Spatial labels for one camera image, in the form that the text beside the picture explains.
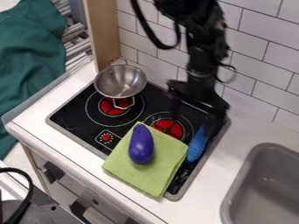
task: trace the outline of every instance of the bowl handle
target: bowl handle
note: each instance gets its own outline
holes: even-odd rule
[[[128,65],[128,61],[127,61],[126,58],[124,58],[124,57],[119,57],[119,58],[117,58],[117,59],[112,59],[112,60],[110,61],[110,66],[111,66],[111,64],[112,64],[113,62],[115,62],[116,60],[124,60],[124,61],[126,62],[126,66]]]
[[[116,103],[116,100],[114,98],[112,99],[112,101],[113,101],[113,106],[117,109],[129,109],[129,108],[132,108],[135,105],[135,97],[134,96],[132,96],[132,103],[130,105],[128,105],[126,108],[118,106],[117,103]]]

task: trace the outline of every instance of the white countertop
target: white countertop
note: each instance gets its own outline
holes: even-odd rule
[[[0,2],[0,11],[7,11],[14,7],[19,0],[3,0]]]
[[[248,152],[257,144],[282,144],[299,152],[299,134],[250,116],[230,116],[232,125],[179,202],[156,201],[108,176],[103,160],[45,123],[58,107],[89,84],[94,76],[90,63],[58,85],[6,125],[14,135],[84,177],[99,192],[117,201],[148,223],[220,224],[219,208]]]
[[[0,167],[5,168],[8,166],[0,161]],[[0,175],[1,200],[23,200],[27,195],[27,186],[27,180],[20,175],[2,173]]]

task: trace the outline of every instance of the blue brush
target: blue brush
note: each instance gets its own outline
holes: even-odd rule
[[[193,163],[203,155],[208,139],[209,136],[206,135],[205,125],[203,125],[189,144],[189,149],[187,151],[187,161],[189,163]]]

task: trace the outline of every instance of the toy stove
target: toy stove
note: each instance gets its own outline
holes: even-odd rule
[[[78,144],[106,159],[137,121],[188,144],[209,117],[200,109],[181,102],[176,118],[173,119],[173,104],[169,94],[149,83],[134,99],[116,100],[116,104],[121,108],[131,104],[134,106],[128,109],[116,108],[112,99],[99,94],[94,85],[90,85],[50,115],[47,122]],[[213,137],[219,133],[225,122],[223,119],[214,121]],[[198,161],[194,164],[185,161],[182,164],[170,184],[169,194],[179,193],[197,164]]]

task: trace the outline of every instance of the red burner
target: red burner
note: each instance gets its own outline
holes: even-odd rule
[[[122,108],[126,108],[130,104],[130,101],[128,99],[119,99],[115,101],[116,104],[121,106]],[[127,109],[115,108],[111,98],[104,98],[101,100],[100,110],[106,116],[121,116],[128,111]]]
[[[174,122],[171,119],[161,119],[155,122],[152,127],[178,140],[181,140],[184,134],[183,126],[179,122]]]

